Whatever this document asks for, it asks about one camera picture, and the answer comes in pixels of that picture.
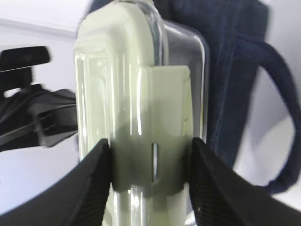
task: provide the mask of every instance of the black cable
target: black cable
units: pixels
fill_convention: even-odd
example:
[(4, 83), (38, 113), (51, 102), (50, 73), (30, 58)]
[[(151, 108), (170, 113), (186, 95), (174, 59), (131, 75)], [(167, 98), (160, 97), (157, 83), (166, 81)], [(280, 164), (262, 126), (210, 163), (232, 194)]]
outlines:
[(46, 94), (46, 93), (47, 93), (47, 91), (43, 90), (43, 91), (38, 91), (36, 93), (29, 95), (24, 101), (21, 101), (13, 109), (11, 108), (11, 110), (8, 113), (4, 114), (3, 116), (0, 116), (0, 125), (3, 124), (8, 118), (10, 118), (13, 114), (15, 114), (18, 110), (20, 110), (20, 108), (22, 108), (24, 105), (26, 105), (32, 99), (34, 99), (38, 96), (41, 96), (43, 94)]
[(52, 96), (59, 97), (59, 98), (62, 98), (62, 99), (76, 100), (75, 97), (68, 97), (68, 96), (65, 96), (63, 94), (58, 94), (58, 93), (55, 93), (55, 92), (51, 92), (50, 94)]

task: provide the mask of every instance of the white wall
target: white wall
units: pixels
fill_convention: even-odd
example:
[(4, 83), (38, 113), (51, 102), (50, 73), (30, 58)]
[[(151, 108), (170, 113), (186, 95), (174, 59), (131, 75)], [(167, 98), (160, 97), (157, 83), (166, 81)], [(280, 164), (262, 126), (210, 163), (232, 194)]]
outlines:
[[(35, 81), (51, 90), (75, 91), (74, 33), (0, 20), (0, 45), (45, 45), (52, 62), (35, 68)], [(0, 153), (0, 214), (53, 185), (77, 163), (74, 138), (53, 148), (28, 148)]]

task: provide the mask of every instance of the dark blue bag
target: dark blue bag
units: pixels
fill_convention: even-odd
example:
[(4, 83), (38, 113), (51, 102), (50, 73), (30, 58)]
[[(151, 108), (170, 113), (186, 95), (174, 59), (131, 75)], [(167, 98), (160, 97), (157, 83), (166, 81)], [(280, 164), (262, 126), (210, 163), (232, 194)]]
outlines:
[[(95, 0), (93, 12), (109, 3)], [(258, 0), (155, 0), (165, 20), (202, 33), (210, 48), (207, 144), (233, 167), (247, 120), (256, 73), (262, 66), (278, 88), (293, 119), (295, 139), (286, 165), (264, 190), (286, 191), (301, 170), (301, 111), (292, 75), (264, 36), (268, 8)]]

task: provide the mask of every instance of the white plastic device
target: white plastic device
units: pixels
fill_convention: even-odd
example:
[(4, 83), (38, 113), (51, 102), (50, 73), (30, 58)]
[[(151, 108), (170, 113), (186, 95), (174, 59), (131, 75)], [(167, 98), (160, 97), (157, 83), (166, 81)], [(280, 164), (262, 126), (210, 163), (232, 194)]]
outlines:
[(102, 138), (113, 153), (104, 226), (185, 225), (194, 133), (190, 70), (168, 65), (166, 31), (151, 1), (142, 0), (114, 1), (79, 28), (80, 157)]

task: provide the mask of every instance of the transparent plastic container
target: transparent plastic container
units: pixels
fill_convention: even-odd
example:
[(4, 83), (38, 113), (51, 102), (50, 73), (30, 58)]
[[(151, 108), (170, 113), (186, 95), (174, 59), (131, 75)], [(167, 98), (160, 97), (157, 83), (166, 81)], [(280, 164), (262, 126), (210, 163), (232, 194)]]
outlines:
[(115, 1), (82, 23), (80, 157), (108, 139), (104, 226), (193, 225), (187, 180), (192, 137), (206, 138), (206, 51), (200, 35), (162, 21), (150, 1)]

